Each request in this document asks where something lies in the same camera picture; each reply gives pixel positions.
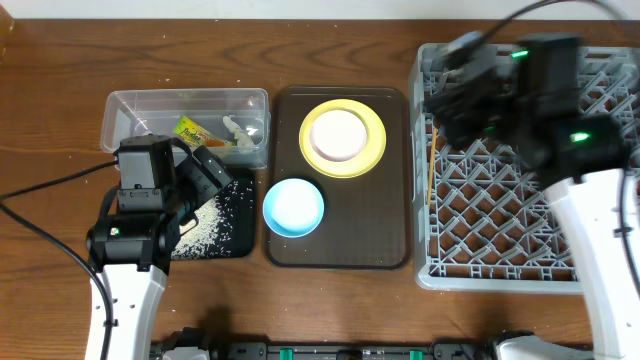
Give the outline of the yellow green snack wrapper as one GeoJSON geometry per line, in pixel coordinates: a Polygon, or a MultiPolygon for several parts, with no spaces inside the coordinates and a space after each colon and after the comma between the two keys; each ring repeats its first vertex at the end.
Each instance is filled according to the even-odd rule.
{"type": "Polygon", "coordinates": [[[172,133],[191,147],[232,147],[235,145],[232,141],[217,137],[185,115],[180,117],[172,133]]]}

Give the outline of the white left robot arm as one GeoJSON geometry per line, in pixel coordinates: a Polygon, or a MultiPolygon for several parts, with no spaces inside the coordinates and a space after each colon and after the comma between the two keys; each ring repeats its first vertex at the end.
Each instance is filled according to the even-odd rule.
{"type": "Polygon", "coordinates": [[[121,181],[104,195],[87,234],[89,264],[97,276],[91,286],[88,359],[149,357],[181,229],[232,181],[204,146],[180,163],[168,142],[123,145],[117,158],[121,181]]]}

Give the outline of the yellow plate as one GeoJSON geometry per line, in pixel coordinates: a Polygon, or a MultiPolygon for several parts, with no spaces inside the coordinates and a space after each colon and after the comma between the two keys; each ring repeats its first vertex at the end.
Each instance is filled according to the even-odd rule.
{"type": "Polygon", "coordinates": [[[319,173],[333,178],[354,178],[373,169],[381,160],[386,148],[386,129],[381,117],[369,106],[351,99],[325,101],[313,108],[304,118],[299,130],[299,147],[303,158],[319,173]],[[346,110],[357,115],[365,125],[368,140],[364,149],[354,158],[333,162],[322,158],[310,143],[312,123],[322,113],[346,110]]]}

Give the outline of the wooden chopstick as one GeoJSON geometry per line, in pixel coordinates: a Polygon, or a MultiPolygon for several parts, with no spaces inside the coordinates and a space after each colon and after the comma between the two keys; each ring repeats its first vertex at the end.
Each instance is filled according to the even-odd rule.
{"type": "Polygon", "coordinates": [[[433,190],[433,179],[435,172],[435,155],[436,155],[436,147],[437,147],[437,138],[438,138],[438,128],[432,128],[432,139],[430,146],[430,156],[429,156],[429,173],[428,173],[428,189],[427,189],[427,206],[430,208],[432,203],[432,190],[433,190]]]}

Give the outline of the light blue bowl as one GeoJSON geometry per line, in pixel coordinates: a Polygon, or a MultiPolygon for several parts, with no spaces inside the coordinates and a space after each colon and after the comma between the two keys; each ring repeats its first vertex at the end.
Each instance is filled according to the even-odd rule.
{"type": "Polygon", "coordinates": [[[274,184],[264,198],[262,215],[268,228],[285,238],[299,238],[321,223],[325,202],[320,190],[301,178],[274,184]]]}

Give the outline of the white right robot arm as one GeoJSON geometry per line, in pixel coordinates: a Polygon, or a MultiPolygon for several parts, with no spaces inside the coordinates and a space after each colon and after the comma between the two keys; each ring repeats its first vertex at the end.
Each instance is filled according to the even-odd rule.
{"type": "Polygon", "coordinates": [[[583,288],[596,359],[639,355],[639,211],[631,151],[609,114],[579,110],[581,41],[562,33],[520,39],[504,90],[486,37],[471,32],[441,57],[461,74],[427,101],[457,150],[488,137],[533,170],[570,247],[583,288]]]}

